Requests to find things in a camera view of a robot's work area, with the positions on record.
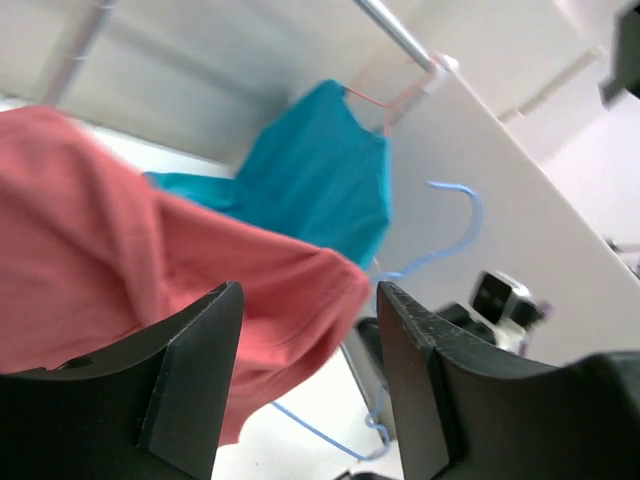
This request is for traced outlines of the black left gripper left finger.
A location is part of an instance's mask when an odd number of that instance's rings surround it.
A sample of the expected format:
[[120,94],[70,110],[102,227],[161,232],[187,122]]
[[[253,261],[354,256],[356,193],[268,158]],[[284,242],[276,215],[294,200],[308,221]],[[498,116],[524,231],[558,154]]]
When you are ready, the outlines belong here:
[[244,307],[226,282],[54,370],[1,378],[5,479],[207,479]]

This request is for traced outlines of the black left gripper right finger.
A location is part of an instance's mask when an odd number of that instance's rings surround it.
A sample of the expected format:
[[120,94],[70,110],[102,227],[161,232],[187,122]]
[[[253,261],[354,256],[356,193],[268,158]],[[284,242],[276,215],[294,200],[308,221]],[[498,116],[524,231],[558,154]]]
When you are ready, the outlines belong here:
[[384,371],[408,479],[635,479],[639,356],[560,367],[499,349],[391,282],[377,288]]

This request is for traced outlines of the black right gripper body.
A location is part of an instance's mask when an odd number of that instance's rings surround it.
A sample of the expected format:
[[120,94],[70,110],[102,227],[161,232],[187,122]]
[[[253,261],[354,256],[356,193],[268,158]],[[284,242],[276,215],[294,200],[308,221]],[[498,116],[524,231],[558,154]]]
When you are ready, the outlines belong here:
[[[458,303],[449,303],[435,312],[436,315],[449,321],[453,325],[464,329],[491,345],[496,346],[496,337],[493,331],[483,323],[474,320],[470,313]],[[374,360],[383,359],[382,343],[378,319],[365,317],[358,321],[356,330],[363,341],[367,352]]]

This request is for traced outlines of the blue wire hanger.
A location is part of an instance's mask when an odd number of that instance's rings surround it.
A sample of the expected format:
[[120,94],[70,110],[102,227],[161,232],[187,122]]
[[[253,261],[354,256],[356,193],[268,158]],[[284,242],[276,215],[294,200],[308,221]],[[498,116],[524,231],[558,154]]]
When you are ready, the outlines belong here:
[[[471,217],[465,232],[463,233],[463,235],[459,240],[457,240],[455,243],[453,243],[449,247],[436,250],[436,251],[431,251],[420,257],[417,257],[416,259],[412,260],[406,266],[402,267],[398,271],[385,271],[384,273],[380,273],[378,276],[373,277],[371,279],[372,284],[377,284],[380,281],[386,281],[386,280],[391,280],[391,281],[401,280],[419,271],[420,269],[423,269],[424,267],[426,267],[436,259],[450,257],[452,255],[456,255],[460,253],[461,251],[469,247],[477,238],[480,227],[483,222],[483,218],[484,218],[484,207],[479,194],[474,190],[472,190],[471,188],[469,188],[468,186],[462,185],[462,184],[427,181],[426,186],[435,190],[462,193],[468,198],[471,205]],[[271,405],[275,409],[277,409],[280,413],[286,415],[289,419],[296,422],[298,425],[308,430],[312,434],[316,435],[321,440],[337,448],[341,452],[349,455],[350,457],[358,460],[359,462],[373,462],[374,460],[378,460],[384,457],[390,451],[391,443],[392,443],[389,430],[378,419],[383,406],[383,393],[384,393],[384,386],[380,385],[378,388],[378,393],[376,394],[376,397],[375,397],[374,409],[372,411],[369,411],[364,417],[365,425],[369,429],[374,430],[382,440],[382,446],[378,450],[368,455],[361,455],[356,451],[354,451],[353,449],[347,447],[346,445],[331,438],[330,436],[321,432],[311,424],[304,421],[302,418],[300,418],[299,416],[294,414],[292,411],[290,411],[289,409],[281,405],[279,402],[274,401],[271,403]]]

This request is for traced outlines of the red t shirt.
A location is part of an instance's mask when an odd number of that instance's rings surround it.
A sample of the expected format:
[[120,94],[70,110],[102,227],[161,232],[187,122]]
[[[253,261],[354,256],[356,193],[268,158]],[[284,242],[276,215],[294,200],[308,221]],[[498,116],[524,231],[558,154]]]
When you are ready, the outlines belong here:
[[370,295],[337,252],[153,188],[61,113],[1,115],[1,369],[65,361],[236,281],[245,307],[220,442],[314,375]]

